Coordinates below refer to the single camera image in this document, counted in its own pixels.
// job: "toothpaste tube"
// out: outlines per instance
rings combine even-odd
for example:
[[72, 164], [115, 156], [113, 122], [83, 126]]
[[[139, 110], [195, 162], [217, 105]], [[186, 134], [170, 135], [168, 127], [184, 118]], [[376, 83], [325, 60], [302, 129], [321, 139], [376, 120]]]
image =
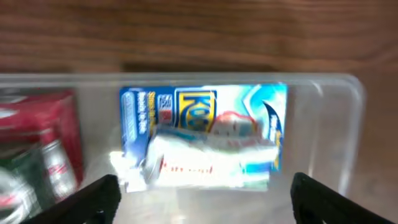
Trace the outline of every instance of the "toothpaste tube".
[[162, 126], [149, 143], [142, 175], [158, 187], [264, 190], [278, 155], [274, 143], [258, 136], [224, 137]]

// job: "wooden table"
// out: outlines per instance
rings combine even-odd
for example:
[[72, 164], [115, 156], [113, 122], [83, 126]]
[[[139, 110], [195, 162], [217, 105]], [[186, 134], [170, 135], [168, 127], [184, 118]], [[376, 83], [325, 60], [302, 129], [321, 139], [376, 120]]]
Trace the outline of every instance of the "wooden table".
[[350, 198], [398, 222], [396, 0], [3, 0], [0, 72], [348, 72], [368, 91]]

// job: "red package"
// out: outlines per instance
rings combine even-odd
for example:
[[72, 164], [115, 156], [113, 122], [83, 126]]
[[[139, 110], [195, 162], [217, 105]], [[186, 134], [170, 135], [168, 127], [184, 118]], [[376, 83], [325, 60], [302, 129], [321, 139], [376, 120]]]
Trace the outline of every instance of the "red package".
[[[40, 141], [48, 146], [58, 139], [81, 183], [83, 158], [73, 92], [0, 96], [0, 141]], [[49, 172], [62, 170], [63, 167], [58, 167]]]

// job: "blue packaging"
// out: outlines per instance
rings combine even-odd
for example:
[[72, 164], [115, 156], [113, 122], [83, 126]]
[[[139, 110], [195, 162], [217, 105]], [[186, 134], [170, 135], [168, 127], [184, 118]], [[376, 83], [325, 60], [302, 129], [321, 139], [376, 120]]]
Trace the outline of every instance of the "blue packaging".
[[[283, 83], [122, 88], [124, 156], [138, 169], [157, 124], [230, 137], [260, 135], [282, 152], [287, 91]], [[268, 169], [279, 170], [281, 159], [282, 153]]]

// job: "clear plastic container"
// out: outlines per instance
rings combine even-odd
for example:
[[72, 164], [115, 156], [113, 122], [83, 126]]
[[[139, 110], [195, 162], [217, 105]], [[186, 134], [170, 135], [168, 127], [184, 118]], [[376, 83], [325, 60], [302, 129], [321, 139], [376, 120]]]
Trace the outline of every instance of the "clear plastic container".
[[85, 181], [126, 175], [121, 154], [119, 89], [282, 82], [289, 86], [282, 170], [267, 192], [162, 189], [123, 193], [115, 223], [294, 223], [290, 184], [304, 172], [344, 195], [353, 171], [364, 91], [349, 75], [321, 73], [131, 73], [2, 75], [0, 92], [75, 89]]

